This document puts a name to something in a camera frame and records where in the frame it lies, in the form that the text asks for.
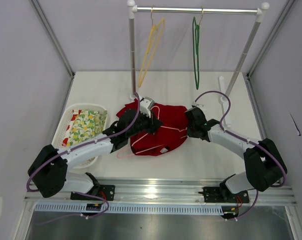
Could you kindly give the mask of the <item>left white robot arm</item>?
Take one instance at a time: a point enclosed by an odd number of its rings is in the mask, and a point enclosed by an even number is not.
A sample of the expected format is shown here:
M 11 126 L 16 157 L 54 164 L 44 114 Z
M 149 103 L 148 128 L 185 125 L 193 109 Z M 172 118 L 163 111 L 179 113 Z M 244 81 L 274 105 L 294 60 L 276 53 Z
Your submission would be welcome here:
M 163 125 L 155 114 L 145 115 L 128 109 L 102 133 L 80 144 L 42 148 L 28 170 L 28 192 L 39 192 L 50 198 L 59 192 L 72 192 L 94 200 L 99 195 L 99 183 L 91 173 L 73 173 L 77 165 L 98 156 L 111 154 L 128 144 L 131 137 L 146 132 L 154 134 Z

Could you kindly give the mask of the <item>green clothes hanger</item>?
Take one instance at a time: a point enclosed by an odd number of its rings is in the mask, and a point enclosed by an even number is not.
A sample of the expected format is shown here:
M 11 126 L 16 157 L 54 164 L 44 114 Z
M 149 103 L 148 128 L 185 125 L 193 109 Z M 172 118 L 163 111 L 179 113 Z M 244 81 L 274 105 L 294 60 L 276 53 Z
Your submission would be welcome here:
M 195 88 L 199 89 L 200 85 L 200 63 L 199 63 L 199 43 L 200 43 L 200 23 L 202 17 L 199 22 L 197 22 L 196 17 L 193 17 L 192 20 L 192 52 L 193 52 L 193 72 L 194 72 L 194 80 L 195 80 Z

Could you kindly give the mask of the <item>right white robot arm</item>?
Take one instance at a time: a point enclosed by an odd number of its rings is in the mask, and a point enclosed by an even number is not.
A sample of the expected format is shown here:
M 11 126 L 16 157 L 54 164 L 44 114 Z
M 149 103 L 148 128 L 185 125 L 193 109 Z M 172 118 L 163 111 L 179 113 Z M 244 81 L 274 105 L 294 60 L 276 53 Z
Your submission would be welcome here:
M 287 168 L 272 140 L 265 138 L 254 141 L 223 129 L 221 122 L 207 120 L 204 112 L 196 106 L 187 110 L 185 115 L 188 120 L 188 137 L 220 145 L 244 160 L 245 171 L 223 180 L 217 195 L 213 196 L 214 200 L 231 202 L 248 190 L 263 192 L 269 187 L 282 186 L 275 183 L 286 179 Z

